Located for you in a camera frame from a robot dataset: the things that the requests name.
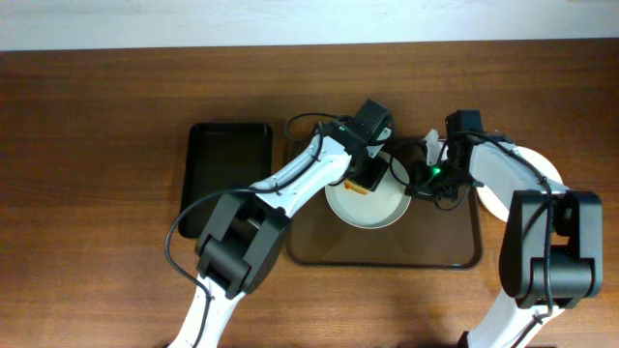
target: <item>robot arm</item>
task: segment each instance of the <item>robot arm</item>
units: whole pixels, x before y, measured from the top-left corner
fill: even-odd
[[[465,333],[458,346],[525,347],[550,319],[599,292],[603,276],[602,203],[592,192],[572,191],[546,179],[555,212],[551,228],[569,237],[564,246],[550,246],[553,310],[548,316],[543,262],[546,210],[542,208],[548,201],[545,188],[529,168],[505,152],[518,155],[515,144],[505,136],[484,134],[479,111],[460,110],[448,116],[447,129],[448,140],[460,139],[452,143],[445,164],[455,169],[452,175],[466,177],[457,169],[466,170],[468,180],[488,186],[510,210],[499,257],[503,289],[482,323]]]
[[[169,348],[193,347],[200,332],[197,347],[217,346],[236,304],[273,268],[294,214],[325,186],[374,160],[383,140],[391,137],[390,120],[386,108],[367,101],[353,120],[326,124],[301,155],[253,184],[256,194],[221,197],[195,246],[200,257],[197,279],[211,293],[204,328],[200,330],[207,303],[197,288]]]

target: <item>orange object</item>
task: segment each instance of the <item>orange object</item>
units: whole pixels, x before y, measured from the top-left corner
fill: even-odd
[[[344,180],[344,187],[346,189],[352,189],[352,190],[354,190],[357,193],[361,193],[363,195],[368,195],[368,190],[366,188],[362,188],[359,185],[351,182],[348,179]]]

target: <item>wooden table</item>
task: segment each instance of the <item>wooden table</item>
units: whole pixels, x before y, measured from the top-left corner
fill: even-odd
[[[165,262],[189,128],[368,97],[404,134],[444,133],[480,108],[488,130],[547,156],[604,202],[604,286],[534,344],[619,345],[619,41],[17,52],[0,55],[0,345],[155,347],[194,286]],[[224,347],[416,347],[455,343],[500,289],[505,224],[481,209],[485,256],[468,272],[312,268],[283,253],[241,301]],[[173,253],[195,265],[193,241]]]

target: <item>white bowl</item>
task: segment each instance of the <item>white bowl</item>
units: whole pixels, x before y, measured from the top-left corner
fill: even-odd
[[[384,152],[378,156],[389,161],[391,156]],[[403,182],[408,182],[408,174],[404,166],[394,159],[394,172]],[[375,192],[367,195],[346,189],[344,183],[335,187],[325,188],[329,206],[336,215],[349,224],[359,228],[380,228],[396,222],[408,208],[410,196],[404,194],[404,186],[400,184],[391,171],[387,169],[385,176],[378,183]]]

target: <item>white wall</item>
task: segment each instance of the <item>white wall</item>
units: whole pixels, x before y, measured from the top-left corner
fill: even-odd
[[[0,0],[0,49],[619,37],[619,0]]]

